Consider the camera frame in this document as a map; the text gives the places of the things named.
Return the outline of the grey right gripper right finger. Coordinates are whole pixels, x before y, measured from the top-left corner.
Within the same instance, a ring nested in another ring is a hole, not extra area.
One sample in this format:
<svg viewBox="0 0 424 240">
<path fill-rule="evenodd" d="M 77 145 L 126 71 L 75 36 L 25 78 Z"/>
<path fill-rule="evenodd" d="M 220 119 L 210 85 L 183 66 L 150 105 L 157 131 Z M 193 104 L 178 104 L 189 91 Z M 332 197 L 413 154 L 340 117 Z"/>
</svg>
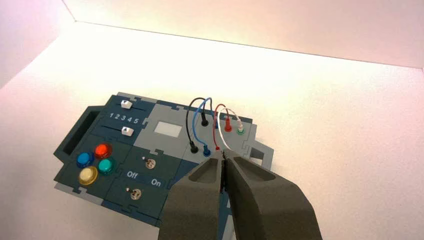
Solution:
<svg viewBox="0 0 424 240">
<path fill-rule="evenodd" d="M 226 149 L 224 185 L 238 240 L 321 240 L 314 208 L 292 181 Z"/>
</svg>

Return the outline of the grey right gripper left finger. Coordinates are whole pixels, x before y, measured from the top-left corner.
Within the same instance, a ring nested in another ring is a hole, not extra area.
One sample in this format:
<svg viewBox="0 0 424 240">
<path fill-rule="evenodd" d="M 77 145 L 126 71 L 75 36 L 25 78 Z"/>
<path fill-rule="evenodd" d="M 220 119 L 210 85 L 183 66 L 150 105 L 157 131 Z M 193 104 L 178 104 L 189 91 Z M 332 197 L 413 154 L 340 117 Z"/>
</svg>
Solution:
<svg viewBox="0 0 424 240">
<path fill-rule="evenodd" d="M 174 184 L 164 205 L 159 240 L 216 240 L 223 158 L 210 157 Z"/>
</svg>

